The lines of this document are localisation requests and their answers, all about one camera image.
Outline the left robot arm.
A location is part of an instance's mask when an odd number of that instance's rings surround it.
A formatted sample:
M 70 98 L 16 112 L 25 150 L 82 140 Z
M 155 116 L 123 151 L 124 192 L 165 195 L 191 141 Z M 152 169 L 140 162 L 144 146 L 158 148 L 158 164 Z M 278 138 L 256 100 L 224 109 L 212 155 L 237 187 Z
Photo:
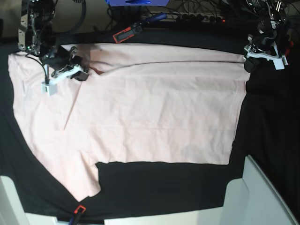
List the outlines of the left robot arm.
M 285 19 L 284 4 L 279 0 L 247 0 L 251 10 L 259 16 L 258 34 L 248 35 L 244 47 L 244 69 L 251 73 L 263 61 L 271 61 L 276 70 L 288 65 L 286 48 L 289 23 Z

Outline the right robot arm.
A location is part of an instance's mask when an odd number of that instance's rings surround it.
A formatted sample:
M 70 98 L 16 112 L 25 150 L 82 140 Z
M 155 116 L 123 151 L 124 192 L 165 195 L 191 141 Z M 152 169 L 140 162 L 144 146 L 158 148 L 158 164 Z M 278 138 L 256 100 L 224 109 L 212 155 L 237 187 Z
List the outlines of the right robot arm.
M 21 21 L 18 30 L 18 48 L 27 58 L 36 61 L 44 71 L 44 84 L 50 85 L 59 79 L 86 81 L 89 70 L 83 65 L 83 58 L 76 55 L 76 46 L 70 50 L 58 44 L 57 38 L 72 34 L 82 25 L 86 17 L 86 2 L 81 4 L 81 16 L 77 24 L 68 31 L 55 33 L 52 20 L 57 1 L 23 0 Z

